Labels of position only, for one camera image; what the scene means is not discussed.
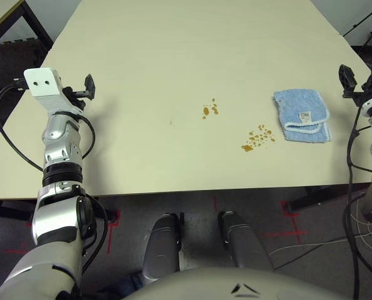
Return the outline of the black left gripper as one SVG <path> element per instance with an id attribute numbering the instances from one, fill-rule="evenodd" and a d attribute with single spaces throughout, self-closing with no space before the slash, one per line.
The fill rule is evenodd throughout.
<path id="1" fill-rule="evenodd" d="M 69 86 L 63 88 L 63 94 L 66 96 L 69 102 L 79 109 L 84 109 L 86 106 L 86 103 L 81 100 L 81 98 L 93 100 L 95 97 L 96 86 L 91 74 L 88 74 L 85 77 L 84 86 L 86 88 L 85 91 L 73 91 L 73 89 Z"/>

